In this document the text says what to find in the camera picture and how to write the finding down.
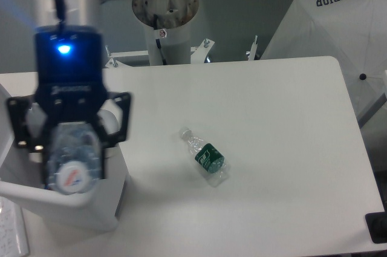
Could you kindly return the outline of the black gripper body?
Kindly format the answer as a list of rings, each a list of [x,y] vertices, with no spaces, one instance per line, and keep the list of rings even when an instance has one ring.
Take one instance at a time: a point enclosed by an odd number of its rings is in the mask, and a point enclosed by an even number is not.
[[[90,30],[42,29],[34,36],[35,100],[59,122],[87,121],[107,99],[102,80],[102,35]]]

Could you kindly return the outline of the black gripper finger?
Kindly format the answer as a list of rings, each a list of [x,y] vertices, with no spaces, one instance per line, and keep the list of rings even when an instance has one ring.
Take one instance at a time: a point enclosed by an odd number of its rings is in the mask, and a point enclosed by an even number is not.
[[[32,124],[27,114],[33,105],[42,111],[42,120]],[[16,147],[26,149],[29,154],[40,157],[40,182],[48,189],[48,159],[53,142],[53,130],[57,126],[57,107],[55,104],[43,102],[43,106],[35,101],[35,96],[16,96],[6,100],[6,107],[11,127],[16,140]]]
[[[132,94],[108,92],[99,110],[90,118],[90,124],[99,140],[101,178],[107,178],[108,150],[128,138]]]

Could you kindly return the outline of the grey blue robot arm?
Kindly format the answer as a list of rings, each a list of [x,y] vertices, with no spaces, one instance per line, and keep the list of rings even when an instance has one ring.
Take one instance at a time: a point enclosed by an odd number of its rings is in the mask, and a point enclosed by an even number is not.
[[[103,1],[33,0],[37,88],[5,103],[16,146],[42,156],[45,187],[64,195],[104,179],[128,133],[132,96],[103,83]]]

